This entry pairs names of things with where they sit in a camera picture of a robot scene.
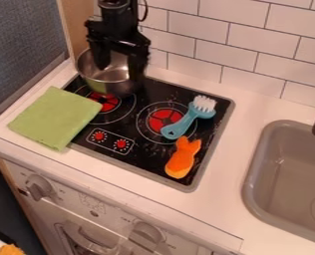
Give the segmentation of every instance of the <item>metal pot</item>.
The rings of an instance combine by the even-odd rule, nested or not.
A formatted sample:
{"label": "metal pot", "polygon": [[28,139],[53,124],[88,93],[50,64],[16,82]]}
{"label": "metal pot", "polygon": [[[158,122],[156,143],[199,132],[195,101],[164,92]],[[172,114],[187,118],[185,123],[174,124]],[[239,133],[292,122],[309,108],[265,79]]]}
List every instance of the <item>metal pot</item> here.
{"label": "metal pot", "polygon": [[141,84],[129,79],[127,56],[112,52],[112,61],[100,70],[90,49],[84,51],[77,59],[76,68],[89,87],[98,93],[113,94],[125,98],[136,92]]}

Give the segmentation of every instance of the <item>green cloth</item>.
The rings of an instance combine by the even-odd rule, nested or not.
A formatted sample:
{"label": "green cloth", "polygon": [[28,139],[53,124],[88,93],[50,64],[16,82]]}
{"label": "green cloth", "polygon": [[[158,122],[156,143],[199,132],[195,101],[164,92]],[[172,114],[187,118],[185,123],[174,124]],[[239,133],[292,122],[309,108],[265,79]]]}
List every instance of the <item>green cloth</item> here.
{"label": "green cloth", "polygon": [[102,105],[55,87],[21,113],[8,128],[52,149],[62,150]]}

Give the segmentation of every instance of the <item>gray sink basin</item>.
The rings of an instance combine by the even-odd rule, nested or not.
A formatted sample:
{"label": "gray sink basin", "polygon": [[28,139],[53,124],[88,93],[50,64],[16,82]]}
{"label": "gray sink basin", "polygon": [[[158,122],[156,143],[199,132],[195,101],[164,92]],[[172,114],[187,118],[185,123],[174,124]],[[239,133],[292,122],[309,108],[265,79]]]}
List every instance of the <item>gray sink basin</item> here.
{"label": "gray sink basin", "polygon": [[242,197],[260,220],[315,242],[315,136],[311,126],[279,121],[264,129]]}

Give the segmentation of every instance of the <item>orange fish-shaped sponge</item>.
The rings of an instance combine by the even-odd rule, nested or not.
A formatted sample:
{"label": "orange fish-shaped sponge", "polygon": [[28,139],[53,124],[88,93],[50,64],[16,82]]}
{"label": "orange fish-shaped sponge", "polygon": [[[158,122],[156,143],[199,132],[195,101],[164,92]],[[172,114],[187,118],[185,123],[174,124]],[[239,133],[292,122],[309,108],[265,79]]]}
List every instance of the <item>orange fish-shaped sponge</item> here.
{"label": "orange fish-shaped sponge", "polygon": [[194,165],[194,156],[201,148],[201,140],[189,142],[186,136],[176,141],[176,152],[165,165],[164,171],[170,177],[184,178]]}
{"label": "orange fish-shaped sponge", "polygon": [[25,255],[25,253],[14,244],[7,244],[1,247],[0,255]]}

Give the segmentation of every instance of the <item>white wall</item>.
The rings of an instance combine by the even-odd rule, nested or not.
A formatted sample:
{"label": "white wall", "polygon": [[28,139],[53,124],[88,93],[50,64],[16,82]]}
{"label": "white wall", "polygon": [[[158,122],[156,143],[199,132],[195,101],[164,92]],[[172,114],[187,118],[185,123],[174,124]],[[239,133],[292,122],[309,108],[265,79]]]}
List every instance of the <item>white wall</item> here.
{"label": "white wall", "polygon": [[148,0],[153,65],[315,107],[315,0]]}

